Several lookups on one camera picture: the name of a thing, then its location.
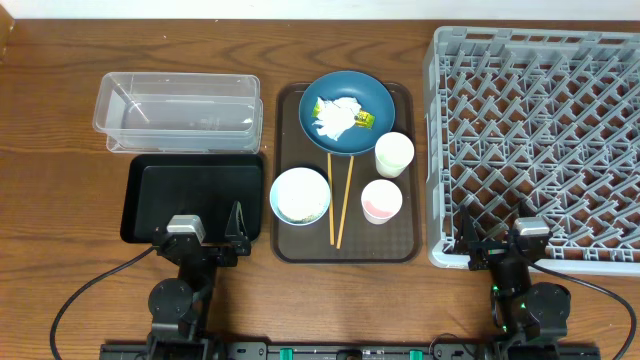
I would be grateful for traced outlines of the light blue bowl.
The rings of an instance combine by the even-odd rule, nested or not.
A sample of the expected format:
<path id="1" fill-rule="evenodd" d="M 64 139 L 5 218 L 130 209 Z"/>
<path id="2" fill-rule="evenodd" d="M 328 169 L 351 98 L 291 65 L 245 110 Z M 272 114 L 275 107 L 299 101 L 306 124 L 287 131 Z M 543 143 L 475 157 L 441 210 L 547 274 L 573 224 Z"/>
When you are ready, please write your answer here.
<path id="1" fill-rule="evenodd" d="M 274 180 L 269 200 L 279 220 L 306 226 L 318 221 L 329 209 L 330 187 L 325 177 L 311 168 L 291 168 Z"/>

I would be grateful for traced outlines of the white cup pink inside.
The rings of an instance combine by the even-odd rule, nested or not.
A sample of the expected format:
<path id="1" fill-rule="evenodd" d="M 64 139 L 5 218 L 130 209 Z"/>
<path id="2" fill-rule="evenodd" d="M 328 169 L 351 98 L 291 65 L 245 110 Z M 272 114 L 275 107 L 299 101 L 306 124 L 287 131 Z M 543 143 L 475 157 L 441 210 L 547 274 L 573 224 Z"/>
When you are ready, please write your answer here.
<path id="1" fill-rule="evenodd" d="M 393 182 L 378 179 L 365 186 L 361 194 L 361 205 L 365 219 L 374 225 L 382 225 L 401 209 L 403 195 Z"/>

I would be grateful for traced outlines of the white cup green inside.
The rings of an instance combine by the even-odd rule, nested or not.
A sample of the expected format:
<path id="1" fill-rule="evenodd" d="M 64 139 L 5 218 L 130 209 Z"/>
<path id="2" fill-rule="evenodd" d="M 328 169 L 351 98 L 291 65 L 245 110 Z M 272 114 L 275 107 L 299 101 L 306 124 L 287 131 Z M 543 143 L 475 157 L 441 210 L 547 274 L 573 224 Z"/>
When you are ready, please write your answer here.
<path id="1" fill-rule="evenodd" d="M 396 178 L 413 160 L 415 149 L 406 135 L 389 132 L 377 140 L 374 153 L 378 173 L 385 178 Z"/>

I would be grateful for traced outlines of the white tissue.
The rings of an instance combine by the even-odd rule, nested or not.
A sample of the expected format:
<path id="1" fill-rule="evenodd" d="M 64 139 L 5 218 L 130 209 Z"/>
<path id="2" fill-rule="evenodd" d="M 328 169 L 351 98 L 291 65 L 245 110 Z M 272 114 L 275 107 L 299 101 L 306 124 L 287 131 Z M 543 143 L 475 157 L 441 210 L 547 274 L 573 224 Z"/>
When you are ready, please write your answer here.
<path id="1" fill-rule="evenodd" d="M 341 97 L 336 100 L 323 100 L 318 97 L 312 117 L 313 125 L 319 136 L 337 141 L 339 137 L 356 123 L 356 116 L 362 109 L 356 98 Z"/>

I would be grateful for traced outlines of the yellow green snack wrapper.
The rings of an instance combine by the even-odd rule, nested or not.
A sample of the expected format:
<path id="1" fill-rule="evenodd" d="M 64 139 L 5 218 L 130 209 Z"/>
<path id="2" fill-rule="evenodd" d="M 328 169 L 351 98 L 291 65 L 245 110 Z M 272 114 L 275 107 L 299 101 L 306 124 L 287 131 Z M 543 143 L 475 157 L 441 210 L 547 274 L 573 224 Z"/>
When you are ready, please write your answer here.
<path id="1" fill-rule="evenodd" d="M 356 123 L 354 126 L 371 129 L 375 122 L 375 116 L 371 113 L 365 111 L 363 108 L 360 110 L 358 115 L 356 116 Z"/>

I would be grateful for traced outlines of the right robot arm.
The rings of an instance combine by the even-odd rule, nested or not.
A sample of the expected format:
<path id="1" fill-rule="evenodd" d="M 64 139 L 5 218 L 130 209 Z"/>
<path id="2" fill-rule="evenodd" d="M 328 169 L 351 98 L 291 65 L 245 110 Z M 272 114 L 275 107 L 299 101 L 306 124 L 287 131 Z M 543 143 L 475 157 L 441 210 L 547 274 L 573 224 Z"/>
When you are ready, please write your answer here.
<path id="1" fill-rule="evenodd" d="M 529 271 L 545 253 L 549 226 L 522 210 L 502 241 L 482 241 L 468 209 L 461 206 L 459 212 L 455 249 L 469 255 L 471 271 L 490 272 L 493 321 L 504 331 L 477 354 L 487 359 L 558 359 L 557 341 L 568 333 L 571 295 L 559 284 L 534 283 Z"/>

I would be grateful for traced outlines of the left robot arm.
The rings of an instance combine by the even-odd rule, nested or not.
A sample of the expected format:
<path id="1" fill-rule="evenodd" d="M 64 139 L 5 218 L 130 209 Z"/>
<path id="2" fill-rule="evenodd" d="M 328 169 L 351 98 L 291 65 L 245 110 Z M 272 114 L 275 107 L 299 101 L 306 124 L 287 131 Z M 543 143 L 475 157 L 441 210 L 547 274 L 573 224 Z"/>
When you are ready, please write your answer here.
<path id="1" fill-rule="evenodd" d="M 251 254 L 252 240 L 241 203 L 233 203 L 219 242 L 207 243 L 201 218 L 175 215 L 154 231 L 156 253 L 179 267 L 175 278 L 159 282 L 148 300 L 152 315 L 149 359 L 224 359 L 226 347 L 206 330 L 210 302 L 220 267 L 235 267 Z"/>

